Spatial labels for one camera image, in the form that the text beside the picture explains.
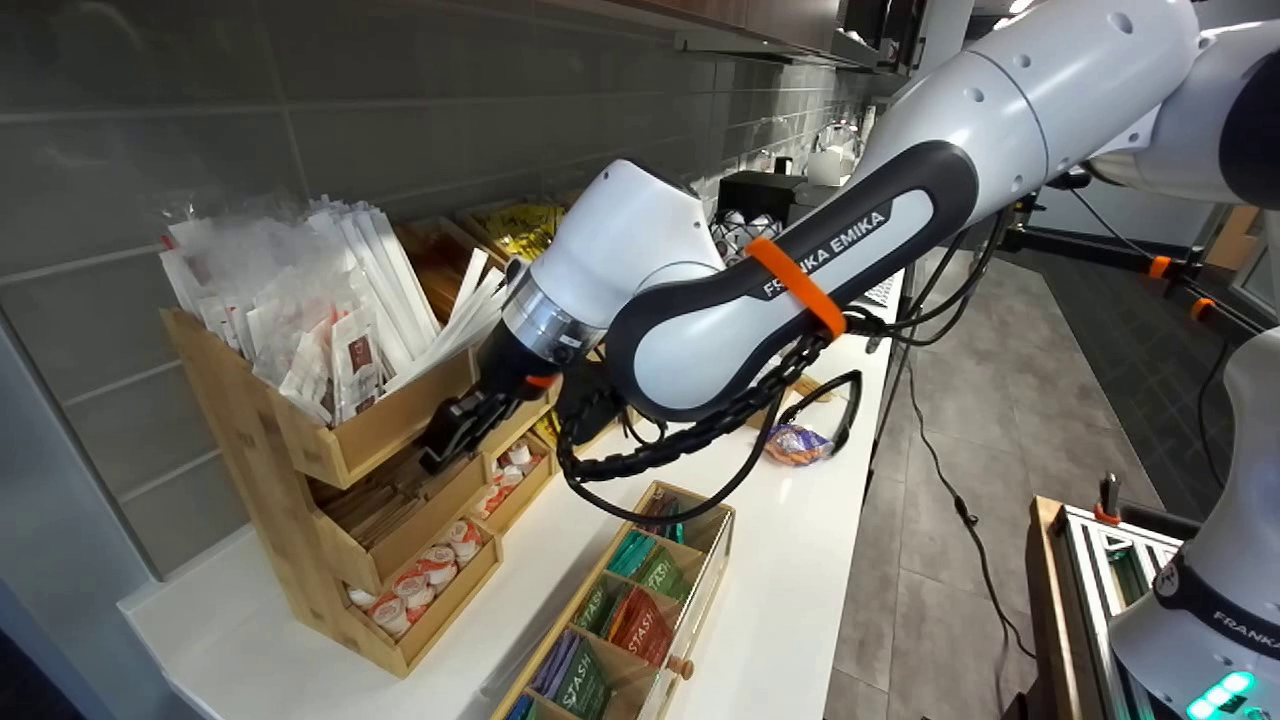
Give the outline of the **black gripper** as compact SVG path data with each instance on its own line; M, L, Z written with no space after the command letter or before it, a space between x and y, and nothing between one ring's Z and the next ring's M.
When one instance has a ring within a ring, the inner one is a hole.
M429 427L420 430L420 465L449 468L469 457L499 420L514 414L515 403L541 400L558 365L523 348L507 326L495 326L479 343L479 378L436 407Z

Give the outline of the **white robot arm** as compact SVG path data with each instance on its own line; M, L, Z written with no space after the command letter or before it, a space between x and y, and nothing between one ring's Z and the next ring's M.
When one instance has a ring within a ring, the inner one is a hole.
M1280 207L1280 18L1209 28L1193 0L1037 0L911 76L854 183L726 265L671 183L617 159L519 275L469 394L436 407L439 470L583 348L607 385L676 430L559 468L573 482L662 468L775 403L854 326L847 305L941 238L1093 168L1147 191ZM1113 656L1190 720L1280 711L1280 332L1223 365L1229 482Z

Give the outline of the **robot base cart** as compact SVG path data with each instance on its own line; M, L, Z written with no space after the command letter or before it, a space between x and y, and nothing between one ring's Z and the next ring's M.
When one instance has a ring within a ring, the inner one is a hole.
M1023 567L1044 720L1179 720L1115 658L1108 635L1176 547L1158 532L1158 513L1122 500L1115 470L1093 503L1032 500Z

